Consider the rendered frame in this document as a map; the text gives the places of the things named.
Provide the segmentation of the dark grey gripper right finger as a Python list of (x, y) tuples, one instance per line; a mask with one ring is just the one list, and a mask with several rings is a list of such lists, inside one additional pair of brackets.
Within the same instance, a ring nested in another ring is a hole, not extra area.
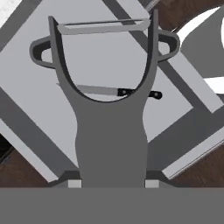
[(174, 186), (175, 185), (161, 171), (146, 172), (146, 188), (167, 188)]

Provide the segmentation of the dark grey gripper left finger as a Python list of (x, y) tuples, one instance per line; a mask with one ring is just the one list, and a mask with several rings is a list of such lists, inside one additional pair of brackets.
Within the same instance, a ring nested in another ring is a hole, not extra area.
[(81, 175), (79, 171), (64, 171), (63, 174), (56, 180), (51, 181), (48, 187), (62, 188), (78, 188), (81, 187)]

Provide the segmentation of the grey Y-shaped peeler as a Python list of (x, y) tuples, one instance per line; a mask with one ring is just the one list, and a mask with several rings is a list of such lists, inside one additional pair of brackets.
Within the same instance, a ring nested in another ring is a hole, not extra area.
[(48, 18), (50, 35), (30, 45), (31, 60), (56, 72), (59, 86), (77, 120), (75, 152), (81, 185), (85, 188), (145, 187), (148, 140), (143, 113), (159, 62), (174, 57), (179, 37), (158, 28), (152, 12), (147, 37), (143, 78), (134, 89), (120, 89), (115, 101), (98, 101), (84, 95), (72, 81), (62, 43), (60, 24)]

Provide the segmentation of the white and grey round object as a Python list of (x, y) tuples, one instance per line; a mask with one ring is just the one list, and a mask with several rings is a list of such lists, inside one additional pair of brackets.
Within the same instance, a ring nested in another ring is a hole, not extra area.
[(224, 4), (186, 20), (177, 34), (180, 51), (209, 87), (224, 95)]

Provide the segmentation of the black-handled kitchen knife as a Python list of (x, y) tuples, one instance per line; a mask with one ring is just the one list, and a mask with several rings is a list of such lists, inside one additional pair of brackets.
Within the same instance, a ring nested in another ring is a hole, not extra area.
[(119, 98), (127, 98), (136, 92), (135, 89), (125, 88), (125, 87), (98, 87), (98, 86), (87, 86), (78, 85), (76, 87), (71, 87), (71, 96), (86, 97), (86, 94), (90, 95), (106, 95), (106, 96), (116, 96)]

